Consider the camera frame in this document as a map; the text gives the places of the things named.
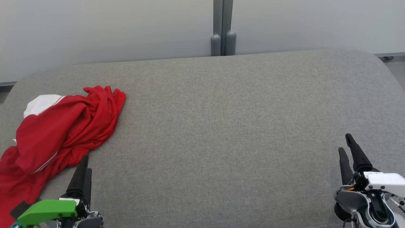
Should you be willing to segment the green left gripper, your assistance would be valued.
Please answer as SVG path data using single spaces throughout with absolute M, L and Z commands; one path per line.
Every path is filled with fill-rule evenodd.
M 92 169 L 89 156 L 83 156 L 67 187 L 69 198 L 47 199 L 34 203 L 17 218 L 17 228 L 104 228 L 104 218 L 91 211 Z

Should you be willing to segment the red shirt with white sleeves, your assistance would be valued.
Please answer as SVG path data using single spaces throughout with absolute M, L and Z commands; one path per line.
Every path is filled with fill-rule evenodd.
M 112 136 L 126 94 L 110 86 L 85 87 L 84 95 L 39 95 L 30 101 L 16 130 L 11 164 L 25 175 L 56 175 L 77 165 Z

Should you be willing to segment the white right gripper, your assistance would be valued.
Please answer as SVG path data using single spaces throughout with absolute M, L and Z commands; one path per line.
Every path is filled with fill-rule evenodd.
M 397 173 L 372 171 L 373 165 L 350 133 L 345 134 L 351 150 L 353 170 L 360 172 L 353 176 L 350 161 L 344 148 L 339 147 L 339 165 L 342 185 L 348 185 L 353 176 L 353 185 L 358 191 L 388 192 L 405 198 L 405 178 Z

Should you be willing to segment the grey fabric ottoman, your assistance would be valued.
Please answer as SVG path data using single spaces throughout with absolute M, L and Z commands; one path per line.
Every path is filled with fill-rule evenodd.
M 119 88 L 115 132 L 89 154 L 107 228 L 336 228 L 345 134 L 405 177 L 405 91 L 375 55 L 325 49 L 63 67 L 0 108 L 0 156 L 42 94 Z

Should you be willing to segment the grey post pair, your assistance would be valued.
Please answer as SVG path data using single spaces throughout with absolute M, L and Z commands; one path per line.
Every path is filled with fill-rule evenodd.
M 214 0 L 211 56 L 234 56 L 237 33 L 231 29 L 234 0 Z

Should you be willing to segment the red shorts with white stripes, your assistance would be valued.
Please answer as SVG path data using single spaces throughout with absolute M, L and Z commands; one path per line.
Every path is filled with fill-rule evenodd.
M 10 212 L 19 203 L 33 203 L 47 181 L 67 167 L 80 163 L 88 149 L 57 145 L 11 146 L 0 158 L 0 228 L 15 219 Z

